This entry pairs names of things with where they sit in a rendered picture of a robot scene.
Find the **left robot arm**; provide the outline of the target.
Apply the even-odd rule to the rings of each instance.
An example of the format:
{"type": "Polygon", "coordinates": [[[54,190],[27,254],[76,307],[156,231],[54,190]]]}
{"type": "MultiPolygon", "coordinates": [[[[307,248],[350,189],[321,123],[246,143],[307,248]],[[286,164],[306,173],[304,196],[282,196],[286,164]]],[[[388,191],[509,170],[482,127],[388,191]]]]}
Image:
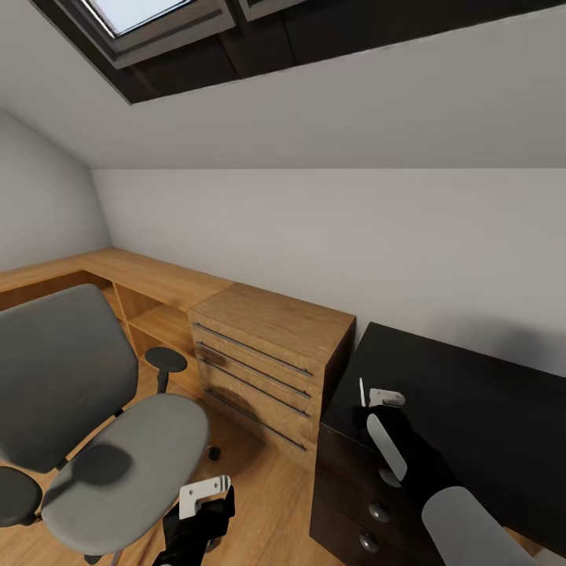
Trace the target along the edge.
{"type": "Polygon", "coordinates": [[[163,518],[166,550],[152,566],[200,566],[208,540],[225,535],[234,515],[234,489],[228,475],[182,486],[178,501],[163,518]],[[225,499],[197,501],[225,491],[225,499]]]}

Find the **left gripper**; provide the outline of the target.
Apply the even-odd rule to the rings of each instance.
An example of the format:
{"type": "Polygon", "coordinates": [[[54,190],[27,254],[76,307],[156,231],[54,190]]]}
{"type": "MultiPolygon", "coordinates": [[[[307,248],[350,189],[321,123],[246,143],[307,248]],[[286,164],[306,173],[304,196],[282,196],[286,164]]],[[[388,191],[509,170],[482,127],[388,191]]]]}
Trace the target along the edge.
{"type": "Polygon", "coordinates": [[[179,502],[163,518],[163,531],[166,548],[180,535],[193,536],[201,547],[201,558],[208,540],[223,536],[227,532],[229,518],[235,515],[233,485],[226,498],[201,503],[196,516],[179,519],[179,502]]]}

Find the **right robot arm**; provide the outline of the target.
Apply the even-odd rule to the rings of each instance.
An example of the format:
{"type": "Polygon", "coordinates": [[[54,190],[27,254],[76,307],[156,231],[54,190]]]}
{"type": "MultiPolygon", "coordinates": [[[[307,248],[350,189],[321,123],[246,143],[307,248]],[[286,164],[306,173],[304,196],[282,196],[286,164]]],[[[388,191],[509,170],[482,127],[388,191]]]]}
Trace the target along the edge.
{"type": "Polygon", "coordinates": [[[401,413],[397,391],[371,388],[352,424],[369,430],[410,497],[446,566],[541,566],[465,489],[442,454],[401,413]]]}

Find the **swivel chair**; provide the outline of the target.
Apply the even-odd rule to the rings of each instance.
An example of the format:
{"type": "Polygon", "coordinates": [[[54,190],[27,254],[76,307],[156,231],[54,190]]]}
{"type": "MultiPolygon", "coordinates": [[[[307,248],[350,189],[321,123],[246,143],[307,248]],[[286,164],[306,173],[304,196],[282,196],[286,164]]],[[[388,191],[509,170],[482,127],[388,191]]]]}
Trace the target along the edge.
{"type": "MultiPolygon", "coordinates": [[[[208,444],[202,405],[166,393],[187,359],[153,347],[157,394],[137,393],[138,356],[103,292],[84,284],[0,312],[0,527],[44,521],[94,566],[141,539],[178,501],[208,444]],[[70,461],[102,423],[116,418],[70,461]],[[20,471],[59,470],[46,494],[20,471]]],[[[215,548],[209,539],[204,553],[215,548]]]]}

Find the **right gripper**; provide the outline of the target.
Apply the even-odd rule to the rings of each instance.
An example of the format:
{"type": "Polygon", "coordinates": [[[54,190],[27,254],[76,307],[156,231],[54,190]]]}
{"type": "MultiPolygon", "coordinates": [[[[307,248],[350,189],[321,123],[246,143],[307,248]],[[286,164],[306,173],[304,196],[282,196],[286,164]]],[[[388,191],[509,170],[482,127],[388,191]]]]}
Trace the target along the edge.
{"type": "Polygon", "coordinates": [[[352,424],[356,428],[367,429],[367,417],[373,412],[374,407],[353,406],[352,424]]]}

